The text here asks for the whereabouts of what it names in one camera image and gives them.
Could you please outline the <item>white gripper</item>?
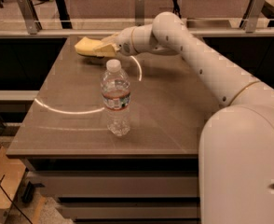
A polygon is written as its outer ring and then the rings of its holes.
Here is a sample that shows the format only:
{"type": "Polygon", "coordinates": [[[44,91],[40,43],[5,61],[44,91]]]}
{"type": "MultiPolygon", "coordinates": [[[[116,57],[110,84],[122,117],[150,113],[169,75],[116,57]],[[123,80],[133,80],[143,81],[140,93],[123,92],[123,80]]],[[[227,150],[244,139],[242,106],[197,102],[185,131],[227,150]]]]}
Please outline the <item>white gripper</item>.
{"type": "Polygon", "coordinates": [[[93,51],[97,57],[116,57],[120,51],[123,55],[134,55],[135,49],[132,45],[132,33],[134,27],[126,28],[120,33],[109,35],[102,39],[103,44],[93,51]]]}

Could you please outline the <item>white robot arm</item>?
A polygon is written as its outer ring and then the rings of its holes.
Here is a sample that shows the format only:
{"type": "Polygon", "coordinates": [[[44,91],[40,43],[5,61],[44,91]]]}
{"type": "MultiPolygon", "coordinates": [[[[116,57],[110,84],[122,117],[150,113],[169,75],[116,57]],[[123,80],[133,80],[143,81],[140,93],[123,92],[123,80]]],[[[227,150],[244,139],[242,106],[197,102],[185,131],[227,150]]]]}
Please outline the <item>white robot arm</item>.
{"type": "Polygon", "coordinates": [[[194,37],[174,14],[126,28],[94,48],[98,56],[171,49],[221,104],[199,141],[202,224],[274,224],[274,89],[194,37]]]}

